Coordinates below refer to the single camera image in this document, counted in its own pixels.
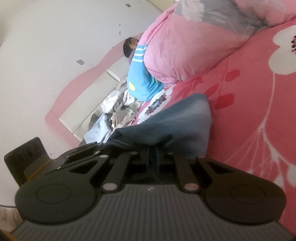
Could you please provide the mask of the pink cream headboard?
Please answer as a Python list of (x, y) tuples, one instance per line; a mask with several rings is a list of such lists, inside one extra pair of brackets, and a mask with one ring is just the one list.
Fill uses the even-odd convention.
[(88, 124), (101, 103), (126, 78), (129, 61), (123, 54), (123, 42), (112, 47), (102, 61), (72, 80), (60, 93), (45, 117), (47, 125), (71, 149), (88, 132)]

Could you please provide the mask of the dark floral pillow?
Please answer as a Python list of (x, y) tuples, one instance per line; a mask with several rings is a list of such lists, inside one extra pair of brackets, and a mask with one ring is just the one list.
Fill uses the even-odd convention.
[(91, 116), (91, 119), (90, 119), (90, 122), (89, 122), (89, 127), (88, 127), (88, 130), (91, 130), (94, 126), (94, 124), (97, 122), (97, 120), (99, 119), (99, 116), (97, 114), (93, 114)]

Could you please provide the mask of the white grey patterned blanket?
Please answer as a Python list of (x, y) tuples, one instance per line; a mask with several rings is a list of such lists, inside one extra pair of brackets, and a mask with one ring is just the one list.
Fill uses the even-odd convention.
[(138, 111), (143, 105), (143, 102), (131, 96), (126, 78), (121, 80), (117, 87), (102, 101), (101, 109), (103, 113), (113, 114), (118, 110), (131, 108)]

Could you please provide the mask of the blue denim jeans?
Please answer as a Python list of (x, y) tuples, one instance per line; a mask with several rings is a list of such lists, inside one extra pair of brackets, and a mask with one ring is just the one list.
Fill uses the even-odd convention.
[(195, 159), (207, 154), (211, 124), (207, 96), (193, 94), (138, 125), (118, 128), (105, 145), (129, 150), (157, 147)]

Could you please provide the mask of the red floral bed blanket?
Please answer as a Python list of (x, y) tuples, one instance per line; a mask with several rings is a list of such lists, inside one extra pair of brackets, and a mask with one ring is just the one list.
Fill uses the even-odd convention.
[(280, 222), (295, 232), (295, 20), (262, 30), (206, 74), (157, 94), (137, 117), (149, 117), (194, 93), (208, 97), (207, 155), (280, 186)]

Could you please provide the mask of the light blue sweatshirt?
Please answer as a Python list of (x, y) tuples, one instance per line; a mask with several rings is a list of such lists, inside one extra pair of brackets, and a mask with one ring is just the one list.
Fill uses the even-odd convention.
[(106, 143), (108, 138), (111, 136), (113, 128), (111, 126), (110, 117), (103, 113), (97, 122), (94, 124), (91, 130), (84, 135), (86, 144), (92, 142)]

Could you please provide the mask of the beige garment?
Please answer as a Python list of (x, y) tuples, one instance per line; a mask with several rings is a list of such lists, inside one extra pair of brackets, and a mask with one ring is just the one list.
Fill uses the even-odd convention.
[(112, 128), (124, 128), (132, 124), (137, 117), (138, 111), (134, 111), (131, 108), (124, 110), (117, 110), (111, 116)]

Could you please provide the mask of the person in purple top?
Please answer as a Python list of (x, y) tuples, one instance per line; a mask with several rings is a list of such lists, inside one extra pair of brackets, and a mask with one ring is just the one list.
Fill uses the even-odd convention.
[(123, 44), (123, 53), (126, 58), (130, 58), (132, 56), (132, 53), (137, 48), (138, 42), (139, 39), (133, 37), (129, 37), (125, 40)]

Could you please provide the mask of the pink floral duvet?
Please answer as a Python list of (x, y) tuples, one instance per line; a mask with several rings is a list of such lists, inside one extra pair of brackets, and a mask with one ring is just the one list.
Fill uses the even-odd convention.
[(165, 84), (187, 81), (294, 17), (295, 1), (179, 1), (143, 33), (144, 67)]

